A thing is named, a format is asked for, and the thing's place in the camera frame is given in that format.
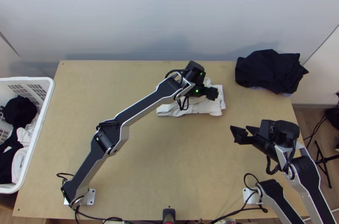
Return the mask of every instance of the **tabletop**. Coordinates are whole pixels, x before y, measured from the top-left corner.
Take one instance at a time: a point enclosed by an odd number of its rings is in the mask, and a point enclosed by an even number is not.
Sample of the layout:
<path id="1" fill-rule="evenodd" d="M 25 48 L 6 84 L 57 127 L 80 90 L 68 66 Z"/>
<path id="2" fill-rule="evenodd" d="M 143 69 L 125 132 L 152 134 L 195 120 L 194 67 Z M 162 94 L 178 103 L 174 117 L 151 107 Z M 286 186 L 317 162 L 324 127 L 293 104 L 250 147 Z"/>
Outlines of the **tabletop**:
<path id="1" fill-rule="evenodd" d="M 259 180 L 276 179 L 296 211 L 307 215 L 299 194 L 282 173 L 267 175 L 266 156 L 251 145 L 234 143 L 230 131 L 230 125 L 259 127 L 262 119 L 297 123 L 289 98 L 238 85 L 235 62 L 198 63 L 213 84 L 223 85 L 223 115 L 158 117 L 153 111 L 137 121 L 130 127 L 127 143 L 90 182 L 90 188 L 96 189 L 95 203 L 81 206 L 83 213 L 160 220 L 162 210 L 171 207 L 177 219 L 210 220 L 241 208 L 243 176 L 250 172 Z M 61 61 L 13 215 L 74 218 L 74 212 L 63 205 L 61 179 L 56 173 L 74 174 L 89 152 L 99 122 L 153 92 L 168 71 L 186 65 L 187 61 Z M 272 217 L 276 217 L 272 210 L 235 216 Z"/>

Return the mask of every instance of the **tripod leg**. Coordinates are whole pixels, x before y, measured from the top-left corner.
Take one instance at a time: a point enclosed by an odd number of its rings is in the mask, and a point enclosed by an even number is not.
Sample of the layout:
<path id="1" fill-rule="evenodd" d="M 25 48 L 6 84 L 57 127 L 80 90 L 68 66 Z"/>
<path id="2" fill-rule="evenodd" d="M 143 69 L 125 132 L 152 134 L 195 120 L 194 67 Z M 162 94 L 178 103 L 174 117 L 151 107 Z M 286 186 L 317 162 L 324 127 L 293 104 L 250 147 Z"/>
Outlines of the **tripod leg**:
<path id="1" fill-rule="evenodd" d="M 325 175 L 327 177 L 327 181 L 328 181 L 328 186 L 330 187 L 330 189 L 332 189 L 332 185 L 331 185 L 331 180 L 330 180 L 330 175 L 327 171 L 327 166 L 326 166 L 326 163 L 324 162 L 324 168 L 325 168 Z"/>
<path id="2" fill-rule="evenodd" d="M 331 184 L 331 180 L 330 180 L 330 175 L 329 175 L 329 173 L 328 173 L 327 166 L 326 166 L 326 162 L 327 162 L 327 161 L 325 160 L 324 155 L 322 155 L 322 152 L 321 152 L 321 150 L 320 150 L 320 147 L 319 147 L 319 145 L 318 145 L 318 142 L 315 140 L 314 143 L 315 143 L 315 145 L 316 145 L 316 147 L 317 147 L 317 149 L 318 149 L 317 160 L 315 161 L 315 163 L 319 166 L 319 168 L 321 169 L 321 171 L 323 171 L 324 174 L 326 175 L 326 178 L 327 178 L 327 181 L 328 181 L 328 186 L 329 186 L 330 189 L 332 189 L 332 184 Z"/>

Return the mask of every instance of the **black cable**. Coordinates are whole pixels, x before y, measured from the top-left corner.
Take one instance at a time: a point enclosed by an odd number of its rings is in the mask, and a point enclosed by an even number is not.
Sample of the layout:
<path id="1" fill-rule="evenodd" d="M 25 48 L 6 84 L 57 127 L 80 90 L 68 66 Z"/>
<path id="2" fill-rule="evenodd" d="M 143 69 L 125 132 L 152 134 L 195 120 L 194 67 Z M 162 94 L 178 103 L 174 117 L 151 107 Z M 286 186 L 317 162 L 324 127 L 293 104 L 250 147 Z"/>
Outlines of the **black cable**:
<path id="1" fill-rule="evenodd" d="M 214 223 L 216 223 L 216 222 L 218 222 L 218 221 L 221 221 L 221 220 L 223 220 L 223 219 L 225 219 L 225 218 L 227 218 L 227 217 L 229 217 L 229 216 L 236 215 L 236 214 L 238 214 L 238 213 L 240 213 L 240 212 L 242 212 L 242 211 L 262 210 L 264 213 L 267 213 L 267 212 L 268 212 L 268 210 L 267 210 L 266 208 L 263 208 L 262 205 L 259 205 L 259 207 L 245 208 L 245 206 L 247 205 L 247 202 L 250 200 L 251 196 L 253 196 L 255 193 L 258 193 L 257 191 L 254 191 L 253 189 L 249 188 L 249 186 L 247 186 L 247 184 L 246 184 L 246 182 L 245 182 L 245 179 L 246 179 L 246 177 L 247 177 L 248 175 L 253 176 L 253 177 L 255 178 L 255 180 L 257 180 L 257 183 L 259 182 L 259 180 L 257 179 L 257 177 L 256 177 L 255 175 L 253 175 L 253 174 L 251 174 L 251 173 L 246 173 L 246 174 L 245 174 L 245 176 L 244 176 L 244 183 L 245 183 L 245 186 L 246 186 L 248 189 L 252 190 L 253 192 L 252 192 L 252 194 L 250 194 L 250 196 L 246 199 L 244 205 L 243 205 L 239 210 L 236 210 L 236 211 L 234 211 L 234 212 L 231 212 L 231 213 L 229 213 L 229 214 L 226 214 L 226 215 L 224 215 L 224 216 L 221 216 L 221 217 L 219 217 L 219 218 L 217 218 L 217 219 L 215 219 L 215 220 L 212 220 L 212 221 L 210 222 L 211 224 L 214 224 Z"/>
<path id="2" fill-rule="evenodd" d="M 266 160 L 267 160 L 267 166 L 266 166 L 266 173 L 267 173 L 267 174 L 273 175 L 273 174 L 275 174 L 276 172 L 279 171 L 279 168 L 280 168 L 279 164 L 277 164 L 277 165 L 274 167 L 273 170 L 270 170 L 270 169 L 271 169 L 271 158 L 268 157 L 268 156 L 266 155 Z"/>
<path id="3" fill-rule="evenodd" d="M 56 176 L 59 177 L 59 178 L 62 178 L 62 184 L 64 184 L 65 182 L 67 182 L 67 178 L 64 177 L 63 175 L 69 175 L 69 176 L 74 176 L 73 174 L 68 174 L 68 173 L 57 173 Z M 74 211 L 74 218 L 75 218 L 75 221 L 77 224 L 79 224 L 79 220 L 78 220 L 78 214 L 86 217 L 86 218 L 90 218 L 90 219 L 93 219 L 93 220 L 99 220 L 99 221 L 103 221 L 103 223 L 107 222 L 107 221 L 124 221 L 123 219 L 121 218 L 118 218 L 118 217 L 109 217 L 109 218 L 97 218 L 97 217 L 93 217 L 93 216 L 89 216 L 87 214 L 84 214 L 82 212 L 79 211 L 79 208 L 80 206 L 77 206 L 76 209 L 73 209 L 71 208 L 73 211 Z M 133 222 L 131 221 L 125 221 L 127 223 L 130 223 L 130 224 L 134 224 Z"/>
<path id="4" fill-rule="evenodd" d="M 182 105 L 181 105 L 181 100 L 180 100 L 180 99 L 177 100 L 177 103 L 178 103 L 178 106 L 179 106 L 180 111 L 182 111 L 182 110 L 187 110 L 187 109 L 188 109 L 188 106 L 189 106 L 189 99 L 188 99 L 188 97 L 186 96 L 186 97 L 184 98 L 184 100 L 183 100 L 183 104 L 182 104 Z"/>
<path id="5" fill-rule="evenodd" d="M 338 96 L 338 102 L 337 102 L 335 108 L 338 108 L 338 106 L 339 106 L 339 93 L 336 93 L 336 95 Z M 327 120 L 326 115 L 323 115 L 323 117 L 320 119 L 320 121 L 319 121 L 319 122 L 316 124 L 316 126 L 314 127 L 312 134 L 311 134 L 310 136 L 308 136 L 307 138 L 304 138 L 304 141 L 305 141 L 306 139 L 310 139 L 310 140 L 308 141 L 308 143 L 307 143 L 306 149 L 307 149 L 307 148 L 309 147 L 309 145 L 311 144 L 311 141 L 312 141 L 312 139 L 313 139 L 313 136 L 318 132 L 320 126 L 321 126 L 321 125 L 323 124 L 323 122 L 326 121 L 326 120 Z"/>
<path id="6" fill-rule="evenodd" d="M 259 207 L 252 207 L 252 208 L 246 208 L 246 209 L 245 209 L 245 206 L 247 205 L 247 202 L 250 200 L 251 196 L 253 196 L 255 193 L 257 193 L 257 191 L 254 191 L 254 192 L 252 192 L 252 194 L 250 194 L 250 196 L 246 199 L 246 201 L 245 201 L 244 205 L 242 206 L 242 208 L 240 208 L 239 210 L 236 210 L 236 211 L 234 211 L 234 212 L 231 212 L 231 213 L 229 213 L 229 214 L 226 214 L 226 215 L 224 215 L 224 216 L 221 216 L 221 217 L 219 217 L 219 218 L 217 218 L 217 219 L 215 219 L 215 220 L 212 220 L 210 223 L 211 223 L 211 224 L 214 224 L 214 223 L 216 223 L 216 222 L 218 222 L 218 221 L 221 221 L 221 220 L 223 220 L 223 219 L 225 219 L 225 218 L 227 218 L 227 217 L 229 217 L 229 216 L 236 215 L 236 214 L 238 214 L 238 213 L 240 213 L 240 212 L 242 212 L 242 211 L 262 210 L 264 213 L 267 213 L 268 210 L 267 210 L 266 208 L 263 208 L 262 205 L 259 205 Z"/>
<path id="7" fill-rule="evenodd" d="M 253 175 L 253 174 L 251 174 L 251 173 L 246 173 L 246 174 L 244 175 L 244 184 L 245 184 L 245 186 L 246 186 L 247 189 L 249 189 L 250 191 L 257 191 L 257 190 L 255 190 L 255 189 L 250 188 L 250 187 L 247 185 L 247 183 L 246 183 L 246 177 L 247 177 L 248 175 L 253 176 L 254 179 L 257 181 L 257 183 L 259 182 L 258 178 L 256 178 L 255 175 Z"/>
<path id="8" fill-rule="evenodd" d="M 293 157 L 294 157 L 296 148 L 297 148 L 297 140 L 294 141 L 292 151 L 291 151 L 291 153 L 289 154 L 289 157 L 288 157 L 288 159 L 287 159 L 285 165 L 284 165 L 283 168 L 282 168 L 282 171 L 283 171 L 283 172 L 287 172 L 287 169 L 288 169 L 289 166 L 291 165 L 291 161 L 292 161 L 292 159 L 293 159 Z"/>
<path id="9" fill-rule="evenodd" d="M 68 173 L 57 173 L 56 176 L 59 178 L 62 178 L 62 184 L 64 184 L 65 182 L 67 182 L 67 178 L 64 177 L 63 175 L 70 175 L 70 176 L 74 176 L 73 174 L 68 174 Z"/>
<path id="10" fill-rule="evenodd" d="M 108 120 L 108 121 L 104 121 L 98 124 L 97 126 L 97 130 L 102 127 L 102 126 L 108 126 L 108 125 L 115 125 L 115 126 L 119 126 L 119 122 L 117 120 Z"/>
<path id="11" fill-rule="evenodd" d="M 97 218 L 97 217 L 93 217 L 93 216 L 89 216 L 87 214 L 84 214 L 82 212 L 79 211 L 79 208 L 80 206 L 77 206 L 77 208 L 74 210 L 75 212 L 75 221 L 78 221 L 78 218 L 77 218 L 77 214 L 80 214 L 86 218 L 90 218 L 90 219 L 93 219 L 93 220 L 99 220 L 99 221 L 104 221 L 103 223 L 107 222 L 107 221 L 124 221 L 123 219 L 121 218 L 118 218 L 118 217 L 109 217 L 109 218 Z"/>

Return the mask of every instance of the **laundry basket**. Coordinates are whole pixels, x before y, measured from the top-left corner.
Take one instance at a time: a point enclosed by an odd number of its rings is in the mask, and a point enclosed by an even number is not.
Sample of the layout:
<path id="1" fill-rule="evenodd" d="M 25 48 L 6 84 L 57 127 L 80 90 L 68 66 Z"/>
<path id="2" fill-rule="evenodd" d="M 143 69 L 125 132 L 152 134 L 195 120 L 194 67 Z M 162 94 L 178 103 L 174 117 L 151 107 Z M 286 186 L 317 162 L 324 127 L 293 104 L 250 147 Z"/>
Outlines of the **laundry basket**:
<path id="1" fill-rule="evenodd" d="M 36 142 L 38 141 L 48 105 L 54 89 L 54 81 L 49 77 L 9 77 L 0 78 L 0 144 L 2 144 L 13 130 L 12 125 L 5 122 L 3 108 L 7 102 L 17 97 L 27 97 L 38 109 L 39 117 L 36 122 L 31 143 L 28 147 L 19 181 L 17 184 L 0 184 L 0 193 L 11 194 L 23 185 L 29 163 L 31 162 Z"/>

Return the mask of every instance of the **folded black clothing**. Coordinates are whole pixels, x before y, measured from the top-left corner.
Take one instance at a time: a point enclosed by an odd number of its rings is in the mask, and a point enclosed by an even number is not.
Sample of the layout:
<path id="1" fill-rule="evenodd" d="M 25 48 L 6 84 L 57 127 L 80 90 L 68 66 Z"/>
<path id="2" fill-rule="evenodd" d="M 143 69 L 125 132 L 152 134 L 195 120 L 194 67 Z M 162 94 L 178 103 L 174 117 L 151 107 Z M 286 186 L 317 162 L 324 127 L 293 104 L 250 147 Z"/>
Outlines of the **folded black clothing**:
<path id="1" fill-rule="evenodd" d="M 28 99 L 18 96 L 8 101 L 3 109 L 3 116 L 13 127 L 23 127 L 30 124 L 37 113 L 36 106 Z"/>
<path id="2" fill-rule="evenodd" d="M 263 87 L 276 94 L 294 93 L 308 71 L 300 65 L 300 54 L 258 50 L 236 63 L 236 82 L 244 87 Z"/>
<path id="3" fill-rule="evenodd" d="M 0 145 L 0 184 L 12 183 L 12 162 L 15 153 L 23 145 L 18 141 L 17 128 L 11 136 Z"/>

